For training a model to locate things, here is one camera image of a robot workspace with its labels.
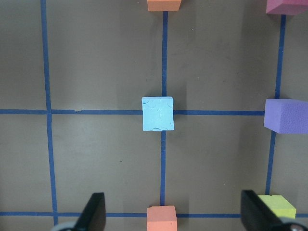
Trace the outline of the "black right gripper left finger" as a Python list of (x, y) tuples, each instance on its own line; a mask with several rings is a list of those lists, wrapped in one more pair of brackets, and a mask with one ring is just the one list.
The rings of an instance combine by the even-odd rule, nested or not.
[(106, 208), (104, 193), (93, 193), (79, 216), (76, 231), (103, 231), (106, 226)]

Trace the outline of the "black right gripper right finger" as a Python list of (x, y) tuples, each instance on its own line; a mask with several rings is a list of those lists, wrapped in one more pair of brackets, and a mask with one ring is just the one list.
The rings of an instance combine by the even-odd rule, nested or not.
[(241, 222), (247, 231), (285, 231), (284, 223), (253, 190), (241, 192)]

